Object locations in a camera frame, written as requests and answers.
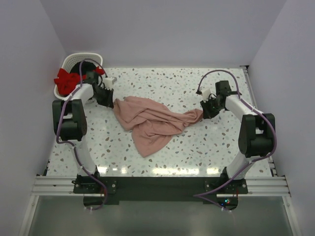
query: white wall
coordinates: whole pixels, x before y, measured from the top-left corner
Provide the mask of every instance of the white wall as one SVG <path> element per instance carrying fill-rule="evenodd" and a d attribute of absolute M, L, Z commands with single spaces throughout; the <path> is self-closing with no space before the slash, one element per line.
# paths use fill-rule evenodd
<path fill-rule="evenodd" d="M 107 66 L 248 65 L 285 0 L 41 0 L 68 53 Z"/>
<path fill-rule="evenodd" d="M 1 1 L 0 32 L 0 235 L 14 236 L 47 164 L 65 52 L 39 0 Z"/>
<path fill-rule="evenodd" d="M 259 108 L 276 117 L 274 160 L 306 236 L 315 233 L 314 11 L 314 0 L 288 0 L 249 69 Z"/>

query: white tabletop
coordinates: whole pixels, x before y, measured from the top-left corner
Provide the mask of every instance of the white tabletop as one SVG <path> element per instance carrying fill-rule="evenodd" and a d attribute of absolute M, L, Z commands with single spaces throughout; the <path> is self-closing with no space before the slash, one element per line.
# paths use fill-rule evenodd
<path fill-rule="evenodd" d="M 201 77 L 211 68 L 108 68 L 108 76 L 115 76 L 114 99 L 126 96 L 150 98 L 165 104 L 171 111 L 184 113 L 199 108 L 202 97 L 195 94 Z M 251 102 L 250 92 L 242 69 L 228 69 L 238 80 L 243 98 Z M 208 75 L 203 86 L 215 93 L 215 82 L 233 79 L 226 73 Z M 229 111 L 221 111 L 213 119 L 187 127 L 162 150 L 141 157 L 131 132 L 123 130 L 112 109 L 99 106 L 96 101 L 84 107 L 87 116 L 87 143 L 91 157 L 102 176 L 135 177 L 213 177 L 232 162 L 238 152 L 240 122 Z M 74 157 L 67 145 L 53 143 L 48 176 L 76 176 Z M 247 177 L 270 177 L 267 160 L 253 165 Z"/>

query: white laundry basket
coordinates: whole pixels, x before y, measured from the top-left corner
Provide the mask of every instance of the white laundry basket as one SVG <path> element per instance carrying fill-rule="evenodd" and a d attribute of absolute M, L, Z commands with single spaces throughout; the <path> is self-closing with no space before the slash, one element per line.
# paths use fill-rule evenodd
<path fill-rule="evenodd" d="M 61 66 L 61 68 L 69 73 L 70 70 L 73 68 L 73 66 L 76 63 L 78 63 L 84 59 L 96 60 L 99 64 L 101 64 L 103 66 L 103 58 L 100 54 L 97 54 L 97 53 L 74 53 L 74 54 L 71 54 L 64 59 L 63 65 Z M 67 97 L 67 96 L 66 97 L 62 96 L 58 93 L 57 85 L 55 85 L 54 94 L 55 94 L 56 98 L 61 99 L 61 100 Z"/>

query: pink cloth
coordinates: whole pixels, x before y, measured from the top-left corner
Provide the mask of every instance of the pink cloth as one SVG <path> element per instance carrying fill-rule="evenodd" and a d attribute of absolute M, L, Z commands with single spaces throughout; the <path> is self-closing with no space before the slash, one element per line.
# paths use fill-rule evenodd
<path fill-rule="evenodd" d="M 143 157 L 159 151 L 172 135 L 181 134 L 202 118 L 199 109 L 179 114 L 151 99 L 133 96 L 116 99 L 114 114 L 125 130 L 133 130 L 134 144 Z"/>

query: gray floor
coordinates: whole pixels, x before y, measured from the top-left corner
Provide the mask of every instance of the gray floor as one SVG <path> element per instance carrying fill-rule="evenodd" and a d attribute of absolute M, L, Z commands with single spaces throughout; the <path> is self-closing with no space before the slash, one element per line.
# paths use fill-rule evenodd
<path fill-rule="evenodd" d="M 82 197 L 41 197 L 31 236 L 291 236 L 281 197 L 240 199 L 233 214 L 214 205 L 121 202 L 84 210 Z"/>

